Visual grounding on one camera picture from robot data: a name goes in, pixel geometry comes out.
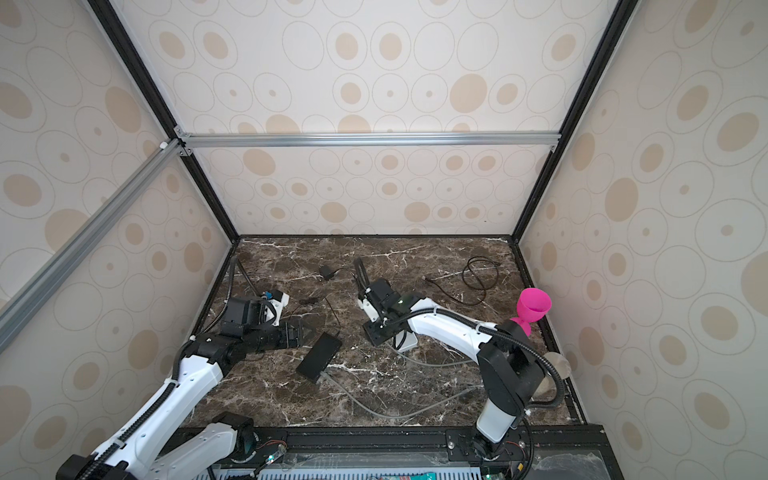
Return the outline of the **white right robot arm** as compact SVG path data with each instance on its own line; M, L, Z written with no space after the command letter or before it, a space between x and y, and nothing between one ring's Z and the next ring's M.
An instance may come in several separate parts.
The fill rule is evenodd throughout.
M508 431L522 426L528 440L520 447L523 461L512 477L525 478L534 453L528 411L554 409L566 393L556 367L529 341L532 325L552 307L549 295L537 288L522 290L515 316L495 324L444 308L418 292L402 295L386 279L371 281L360 258L353 266L358 305L369 318L363 329L370 343L379 346L401 333L422 335L477 364L487 400L475 422L471 448L480 459L493 460L507 445Z

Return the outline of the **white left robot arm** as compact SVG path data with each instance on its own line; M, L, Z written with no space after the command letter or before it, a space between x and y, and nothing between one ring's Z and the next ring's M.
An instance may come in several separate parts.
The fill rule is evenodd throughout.
M282 317L289 301L280 290L227 296L213 324L179 349L159 390L92 453L71 455L57 478L191 479L228 457L250 461L259 448L254 422L232 413L218 415L174 449L164 447L197 404L249 354L300 346L300 322Z

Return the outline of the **far black power adapter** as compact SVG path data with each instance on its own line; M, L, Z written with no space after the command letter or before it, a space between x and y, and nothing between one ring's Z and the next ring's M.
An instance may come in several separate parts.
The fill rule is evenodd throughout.
M336 275L336 271L327 265L322 265L319 268L319 274L324 280L330 280Z

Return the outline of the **pink plastic goblet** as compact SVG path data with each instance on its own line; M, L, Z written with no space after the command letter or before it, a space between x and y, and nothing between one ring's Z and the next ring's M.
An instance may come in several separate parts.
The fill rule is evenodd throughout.
M532 335L532 325L541 320L552 308L550 296L538 288L521 291L516 304L516 315L511 321L518 325L527 337Z

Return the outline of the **silver horizontal aluminium bar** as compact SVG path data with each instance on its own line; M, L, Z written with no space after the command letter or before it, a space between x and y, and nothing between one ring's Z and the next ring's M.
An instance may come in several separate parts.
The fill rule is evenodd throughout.
M467 145L556 145L555 131L406 132L301 134L185 134L192 148L245 147L406 147Z

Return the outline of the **silver diagonal aluminium bar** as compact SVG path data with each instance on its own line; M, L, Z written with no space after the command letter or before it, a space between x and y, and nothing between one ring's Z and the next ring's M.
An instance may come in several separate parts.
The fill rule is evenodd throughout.
M169 160L180 155L181 142L167 141L79 228L17 292L1 312L1 349L6 350L65 280L120 221Z

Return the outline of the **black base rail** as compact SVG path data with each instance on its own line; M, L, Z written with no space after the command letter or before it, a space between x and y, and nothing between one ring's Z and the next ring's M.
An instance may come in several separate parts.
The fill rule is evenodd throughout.
M256 427L258 440L278 440L290 453L441 453L451 461L478 463L472 426L432 427ZM499 454L515 458L522 450L534 453L563 450L567 453L596 451L610 455L607 435L596 425L518 426L507 431Z

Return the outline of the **black vertical frame post left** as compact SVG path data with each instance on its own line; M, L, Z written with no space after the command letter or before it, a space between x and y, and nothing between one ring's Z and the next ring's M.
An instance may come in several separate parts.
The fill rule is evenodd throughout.
M161 129L171 140L178 140L184 152L181 155L182 163L190 174L193 182L202 194L205 203L210 208L214 218L222 228L225 236L231 243L236 243L240 235L226 213L218 195L214 192L211 182L205 174L192 150L181 139L178 129L179 124L172 114L163 94L161 93L152 74L148 70L140 53L136 49L133 40L118 17L118 12L110 1L89 0L88 6L95 15L99 25L104 30L107 38L117 52L123 65L126 67L132 80L138 87L152 114L159 122Z

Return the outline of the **black vertical frame post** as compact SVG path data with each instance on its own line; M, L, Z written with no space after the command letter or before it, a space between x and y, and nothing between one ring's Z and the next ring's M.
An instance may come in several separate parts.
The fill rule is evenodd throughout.
M171 140L178 140L184 152L181 155L182 163L190 174L193 182L202 194L205 203L210 208L214 218L222 228L225 236L231 243L236 243L240 235L226 213L218 195L214 192L211 182L205 174L192 150L181 139L178 129L179 124L172 114L163 94L161 93L152 74L148 70L140 53L136 49L133 40L118 17L118 12L110 1L89 0L88 6L95 15L99 25L104 30L107 38L117 52L123 65L126 67L132 80L138 87L152 114L159 122L161 129Z
M587 66L581 83L566 113L560 127L560 138L557 145L549 153L542 170L538 174L533 189L524 205L521 216L510 237L510 244L518 246L527 230L536 210L543 198L550 181L569 146L579 123L586 111L617 46L630 24L632 16L639 4L638 0L621 0L616 3L606 28L600 37L596 50Z

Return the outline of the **black vertical frame post right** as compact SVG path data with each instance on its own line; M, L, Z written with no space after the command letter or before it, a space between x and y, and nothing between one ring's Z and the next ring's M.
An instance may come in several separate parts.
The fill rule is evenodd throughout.
M542 170L538 174L533 189L524 205L521 216L510 237L510 244L518 246L527 230L536 210L543 198L550 181L569 146L579 123L586 111L617 46L630 24L632 16L639 4L638 0L621 0L616 3L606 28L600 37L596 50L587 66L581 83L566 113L560 127L560 138L557 145L549 153Z

